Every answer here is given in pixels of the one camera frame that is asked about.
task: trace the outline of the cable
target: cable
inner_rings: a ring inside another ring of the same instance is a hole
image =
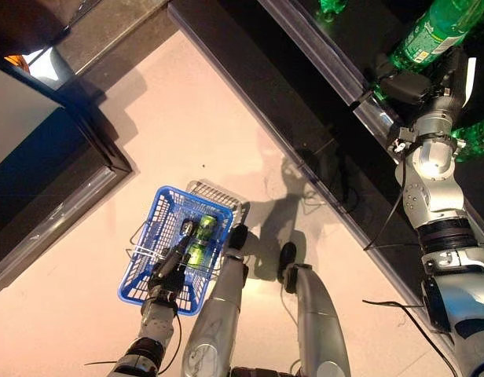
[[[86,364],[84,364],[84,366],[87,366],[87,365],[97,365],[97,364],[115,364],[117,362],[118,361],[94,361],[93,363],[86,363]]]
[[[420,245],[418,243],[390,243],[388,245],[365,247],[362,250],[367,251],[367,250],[371,250],[371,249],[387,249],[388,247],[402,247],[402,246],[417,246],[417,247],[420,247]]]
[[[366,304],[369,304],[369,305],[392,306],[392,307],[398,307],[400,309],[403,309],[404,312],[406,313],[406,315],[409,317],[409,319],[412,320],[412,322],[416,326],[416,328],[418,328],[418,330],[420,331],[420,334],[423,335],[423,337],[432,346],[434,351],[436,351],[436,353],[443,359],[443,361],[445,361],[446,365],[448,365],[448,368],[450,368],[450,370],[452,371],[453,376],[458,377],[457,371],[453,367],[452,363],[449,362],[449,360],[446,358],[445,354],[443,352],[441,352],[441,350],[434,344],[434,342],[432,342],[431,338],[429,338],[429,336],[422,329],[422,327],[419,325],[419,323],[416,322],[415,317],[413,317],[413,315],[407,309],[409,307],[415,307],[415,306],[404,306],[404,305],[402,305],[402,304],[400,304],[399,302],[396,302],[396,301],[385,301],[385,302],[373,302],[373,301],[368,301],[368,300],[362,300],[362,301]]]
[[[288,312],[290,318],[292,319],[292,321],[295,323],[296,327],[298,327],[298,322],[296,321],[296,319],[293,317],[291,311],[288,309],[288,307],[286,306],[286,304],[284,303],[284,296],[282,295],[282,291],[284,290],[284,285],[281,285],[280,286],[280,302],[282,302],[282,306],[284,307],[284,309],[286,310],[286,312]]]
[[[389,215],[385,219],[385,222],[383,223],[382,227],[379,229],[378,233],[372,238],[372,240],[366,245],[366,247],[362,250],[367,251],[370,249],[370,247],[373,245],[373,243],[378,239],[380,234],[385,230],[385,227],[389,223],[390,219],[392,218],[392,215],[394,212],[398,209],[398,204],[401,202],[403,193],[405,192],[405,185],[406,185],[406,154],[404,152],[401,153],[401,163],[402,165],[402,183],[401,183],[401,190],[399,190],[399,195],[398,198],[396,199],[396,203],[394,203],[394,206],[389,212]]]
[[[181,347],[181,340],[182,340],[182,326],[181,326],[181,320],[179,319],[179,315],[176,314],[176,318],[178,319],[178,325],[179,325],[179,343],[178,343],[178,348],[176,348],[176,352],[174,352],[174,356],[170,360],[170,363],[161,371],[158,372],[157,375],[162,375],[167,371],[168,368],[171,367],[172,363],[174,363],[174,360],[176,356],[178,355],[179,348]],[[87,363],[84,365],[96,365],[96,364],[114,364],[117,363],[118,361],[94,361],[93,363]]]
[[[178,325],[179,325],[179,343],[178,343],[178,348],[176,348],[176,352],[174,352],[174,356],[172,357],[172,359],[170,360],[170,363],[164,368],[162,369],[161,372],[158,372],[157,375],[162,375],[163,373],[165,373],[167,371],[168,368],[171,367],[172,363],[174,363],[174,359],[176,358],[176,356],[178,355],[178,352],[179,352],[179,347],[181,347],[181,340],[182,340],[182,326],[181,326],[181,320],[179,319],[179,315],[176,314],[176,318],[178,319]]]
[[[294,363],[291,364],[291,366],[289,367],[289,374],[292,375],[292,369],[295,367],[295,365],[297,365],[301,360],[298,359],[296,360]]]

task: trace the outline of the blue shopping basket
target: blue shopping basket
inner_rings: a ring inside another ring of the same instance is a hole
[[[176,300],[181,314],[193,316],[200,311],[207,285],[233,223],[233,212],[227,207],[170,186],[163,186],[156,193],[119,286],[119,297],[124,302],[141,305],[147,299],[152,268],[160,258],[165,257],[167,248],[179,241],[179,229],[183,220],[189,218],[199,221],[205,214],[215,217],[217,225],[203,253],[202,262],[186,267],[185,285]]]

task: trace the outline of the robotic hand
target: robotic hand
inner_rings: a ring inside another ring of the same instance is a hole
[[[178,315],[175,300],[185,283],[189,256],[185,252],[194,231],[195,224],[184,221],[180,241],[154,266],[148,282],[148,299],[141,307],[141,330],[108,377],[155,377],[159,374],[165,349],[174,334],[172,321]]]
[[[424,252],[423,300],[433,326],[448,334],[464,376],[484,376],[484,248],[469,225],[453,178],[465,143],[450,136],[465,100],[468,58],[455,49],[438,87],[411,128],[392,141],[401,153],[396,178],[403,206]]]

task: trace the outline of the plastic bottle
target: plastic bottle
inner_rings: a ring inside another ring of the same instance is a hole
[[[397,68],[419,72],[461,43],[484,12],[484,0],[434,0],[390,55]]]
[[[456,161],[467,161],[484,155],[484,120],[474,126],[454,130],[452,136],[466,142],[465,148],[460,151]]]
[[[331,22],[335,15],[341,13],[347,5],[347,0],[319,0],[321,12],[325,21]]]

